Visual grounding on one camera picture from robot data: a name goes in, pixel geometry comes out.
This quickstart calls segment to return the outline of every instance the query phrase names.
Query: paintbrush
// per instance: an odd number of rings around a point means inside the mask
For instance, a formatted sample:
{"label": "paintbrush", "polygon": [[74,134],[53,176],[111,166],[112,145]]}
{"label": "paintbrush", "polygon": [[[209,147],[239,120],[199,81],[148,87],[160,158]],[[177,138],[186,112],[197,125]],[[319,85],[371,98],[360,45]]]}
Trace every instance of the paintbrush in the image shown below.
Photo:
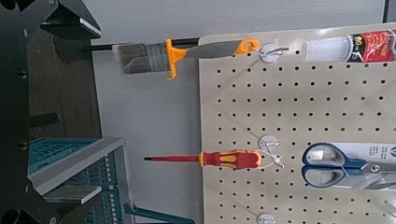
{"label": "paintbrush", "polygon": [[168,80],[172,80],[177,76],[177,62],[184,58],[222,58],[256,51],[260,48],[260,42],[257,39],[215,42],[189,49],[175,48],[176,44],[176,41],[166,39],[165,42],[155,44],[113,45],[112,50],[120,63],[123,74],[170,71]]}

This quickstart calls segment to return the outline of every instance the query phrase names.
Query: white wall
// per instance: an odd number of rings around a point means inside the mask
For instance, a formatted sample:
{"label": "white wall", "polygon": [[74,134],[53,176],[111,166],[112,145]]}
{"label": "white wall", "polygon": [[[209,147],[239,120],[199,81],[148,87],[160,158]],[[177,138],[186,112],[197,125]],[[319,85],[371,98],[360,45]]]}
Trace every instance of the white wall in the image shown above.
{"label": "white wall", "polygon": [[[155,42],[166,37],[345,26],[382,21],[384,0],[85,0],[102,27],[93,44]],[[200,152],[198,66],[122,76],[111,52],[93,54],[104,135],[123,136],[139,206],[203,222],[197,164],[144,162],[145,156]]]}

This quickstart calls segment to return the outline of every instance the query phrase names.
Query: teal plastic crate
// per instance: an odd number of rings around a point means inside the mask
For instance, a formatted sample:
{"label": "teal plastic crate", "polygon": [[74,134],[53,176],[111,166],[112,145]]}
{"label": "teal plastic crate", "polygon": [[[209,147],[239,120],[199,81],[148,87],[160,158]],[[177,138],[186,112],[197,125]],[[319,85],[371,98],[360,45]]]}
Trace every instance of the teal plastic crate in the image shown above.
{"label": "teal plastic crate", "polygon": [[100,205],[86,217],[89,224],[122,224],[122,210],[114,152],[95,162],[63,183],[64,185],[102,187]]}
{"label": "teal plastic crate", "polygon": [[49,165],[97,139],[40,138],[30,143],[28,173]]}

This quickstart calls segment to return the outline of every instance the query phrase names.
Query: red label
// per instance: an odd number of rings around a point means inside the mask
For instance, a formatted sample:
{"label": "red label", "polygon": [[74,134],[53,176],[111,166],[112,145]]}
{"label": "red label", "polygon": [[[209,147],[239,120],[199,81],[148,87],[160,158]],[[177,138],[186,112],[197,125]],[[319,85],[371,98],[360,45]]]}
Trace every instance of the red label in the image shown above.
{"label": "red label", "polygon": [[393,52],[396,49],[393,42],[395,38],[395,34],[393,32],[390,30],[375,31],[363,33],[361,34],[361,37],[354,36],[354,47],[357,47],[358,45],[365,45],[362,61],[364,63],[394,61]]}

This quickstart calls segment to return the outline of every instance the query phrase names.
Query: white pegboard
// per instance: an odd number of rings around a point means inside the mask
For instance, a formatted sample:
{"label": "white pegboard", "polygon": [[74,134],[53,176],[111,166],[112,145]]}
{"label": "white pegboard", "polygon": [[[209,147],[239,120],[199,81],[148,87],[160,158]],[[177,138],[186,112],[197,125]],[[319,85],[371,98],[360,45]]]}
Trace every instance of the white pegboard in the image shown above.
{"label": "white pegboard", "polygon": [[396,64],[303,63],[302,40],[395,28],[376,24],[325,30],[205,36],[200,44],[257,38],[290,47],[277,63],[257,54],[200,61],[204,151],[280,142],[285,169],[204,169],[205,223],[396,223],[396,193],[308,187],[301,157],[315,142],[395,142]]}

